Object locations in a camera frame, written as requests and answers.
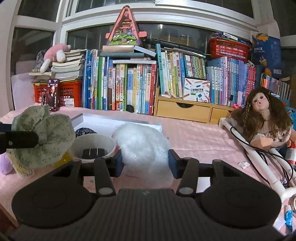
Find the wooden drawer organizer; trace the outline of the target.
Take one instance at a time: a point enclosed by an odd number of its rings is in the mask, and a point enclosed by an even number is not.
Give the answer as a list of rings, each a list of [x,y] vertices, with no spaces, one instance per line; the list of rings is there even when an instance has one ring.
[[[162,97],[159,90],[157,87],[154,101],[154,115],[158,117],[217,125],[233,111],[228,106]]]

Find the red white can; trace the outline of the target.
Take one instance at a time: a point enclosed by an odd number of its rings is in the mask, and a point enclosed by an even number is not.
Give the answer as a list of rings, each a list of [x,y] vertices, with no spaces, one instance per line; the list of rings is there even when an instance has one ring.
[[[292,168],[296,169],[296,146],[293,141],[291,141],[290,145],[287,146],[285,159],[291,164]]]

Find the row of books center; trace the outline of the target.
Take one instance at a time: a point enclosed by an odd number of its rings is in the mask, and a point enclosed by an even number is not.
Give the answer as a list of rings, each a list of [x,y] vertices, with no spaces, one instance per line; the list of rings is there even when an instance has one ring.
[[[82,107],[153,115],[158,81],[154,50],[104,45],[87,49],[83,57]]]

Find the triangular pink toy house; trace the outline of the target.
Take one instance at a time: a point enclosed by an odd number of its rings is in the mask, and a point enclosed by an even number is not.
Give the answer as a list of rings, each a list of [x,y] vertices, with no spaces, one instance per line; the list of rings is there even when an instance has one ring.
[[[130,6],[122,8],[112,30],[105,35],[107,45],[142,46],[142,40],[146,37],[146,31],[139,31]]]

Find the white foam sheet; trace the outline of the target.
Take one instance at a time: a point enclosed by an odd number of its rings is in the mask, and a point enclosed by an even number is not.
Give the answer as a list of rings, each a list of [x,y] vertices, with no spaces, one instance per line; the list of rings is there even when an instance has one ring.
[[[170,143],[157,129],[137,123],[121,125],[112,135],[121,150],[123,174],[144,188],[169,188]]]

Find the white patterned box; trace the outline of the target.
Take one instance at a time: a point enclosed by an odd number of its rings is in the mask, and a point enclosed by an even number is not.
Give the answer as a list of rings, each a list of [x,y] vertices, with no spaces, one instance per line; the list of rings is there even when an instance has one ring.
[[[210,81],[185,78],[183,99],[196,102],[210,102]]]

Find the gold dotted scrunchie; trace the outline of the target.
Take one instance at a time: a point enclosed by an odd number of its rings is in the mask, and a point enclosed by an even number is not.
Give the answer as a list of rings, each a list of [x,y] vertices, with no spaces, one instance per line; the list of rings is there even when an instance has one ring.
[[[69,154],[69,152],[66,152],[62,156],[62,158],[57,163],[54,164],[54,168],[59,168],[60,166],[63,166],[64,164],[66,164],[72,160],[73,159],[72,159],[71,155]]]

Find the stack of books left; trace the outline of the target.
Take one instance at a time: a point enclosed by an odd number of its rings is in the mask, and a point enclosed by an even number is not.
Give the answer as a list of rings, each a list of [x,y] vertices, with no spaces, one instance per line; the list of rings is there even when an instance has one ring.
[[[84,74],[86,49],[77,49],[65,53],[63,63],[53,62],[51,72],[53,77],[66,80],[81,80]]]

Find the purple plush toy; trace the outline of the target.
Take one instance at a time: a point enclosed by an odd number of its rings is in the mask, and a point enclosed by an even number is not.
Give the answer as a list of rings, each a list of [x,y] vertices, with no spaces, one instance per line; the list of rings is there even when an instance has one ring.
[[[11,173],[13,166],[10,160],[6,157],[6,153],[0,154],[0,172],[4,175]]]

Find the pink tablecloth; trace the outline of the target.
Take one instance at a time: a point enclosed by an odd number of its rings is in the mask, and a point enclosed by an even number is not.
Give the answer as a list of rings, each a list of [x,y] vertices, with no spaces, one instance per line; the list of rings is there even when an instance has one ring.
[[[221,159],[257,181],[268,186],[256,173],[252,166],[242,169],[239,162],[247,161],[243,147],[238,143],[231,133],[218,125],[199,123],[195,121],[178,120],[173,118],[160,118],[156,116],[127,113],[121,111],[101,111],[86,108],[61,107],[57,113],[74,118],[79,114],[107,116],[107,119],[124,121],[147,122],[152,125],[162,125],[163,134],[170,142],[171,148],[181,157],[192,157],[200,163],[211,163],[213,159]],[[35,181],[37,178],[52,171],[52,168],[44,168],[36,171],[33,177],[22,178],[16,172],[9,175],[1,173],[1,205],[15,219],[11,208],[11,201],[18,190]],[[112,178],[116,192],[122,188],[154,188],[156,184],[136,178],[126,169],[119,178]]]

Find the green speckled scrunchie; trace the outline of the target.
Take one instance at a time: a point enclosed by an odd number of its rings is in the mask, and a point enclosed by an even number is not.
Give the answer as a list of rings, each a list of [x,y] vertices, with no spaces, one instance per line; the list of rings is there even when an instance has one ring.
[[[36,147],[12,149],[20,163],[31,170],[57,163],[75,140],[69,116],[50,114],[48,105],[30,106],[13,119],[11,128],[13,131],[34,132],[38,135]]]

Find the red crate left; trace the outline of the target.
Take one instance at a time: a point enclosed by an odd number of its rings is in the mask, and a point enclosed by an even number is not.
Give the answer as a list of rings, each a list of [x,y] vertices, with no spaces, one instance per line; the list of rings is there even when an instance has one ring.
[[[46,83],[33,83],[35,102],[41,103],[47,91]],[[59,105],[80,108],[82,106],[82,81],[66,81],[59,83]]]

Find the row of books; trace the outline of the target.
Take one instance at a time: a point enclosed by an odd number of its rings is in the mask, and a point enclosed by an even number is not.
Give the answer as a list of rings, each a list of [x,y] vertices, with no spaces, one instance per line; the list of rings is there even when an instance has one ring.
[[[83,57],[82,107],[153,115],[158,81],[154,50],[104,45],[87,49]]]
[[[161,49],[156,45],[159,62],[160,94],[183,100],[185,78],[210,81],[210,102],[223,106],[244,106],[250,92],[260,86],[279,99],[290,100],[287,81],[265,74],[261,65],[230,57],[206,61],[204,57],[181,50]]]

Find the dark floral scrunchie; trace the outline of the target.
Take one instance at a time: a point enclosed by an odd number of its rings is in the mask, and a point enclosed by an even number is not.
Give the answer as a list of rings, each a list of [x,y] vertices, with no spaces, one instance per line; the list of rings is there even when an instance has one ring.
[[[96,133],[96,132],[90,128],[79,128],[79,129],[75,130],[76,138],[79,136],[88,135],[91,133]]]

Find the blue plush toy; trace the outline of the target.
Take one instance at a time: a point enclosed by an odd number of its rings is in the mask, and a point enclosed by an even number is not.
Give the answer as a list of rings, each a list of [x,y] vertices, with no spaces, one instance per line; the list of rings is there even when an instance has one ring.
[[[295,110],[295,108],[290,107],[290,102],[287,99],[282,99],[281,101],[284,104],[286,111],[290,115],[290,118],[292,119],[293,129],[296,130],[296,128],[295,128],[295,124],[296,124],[296,110]]]

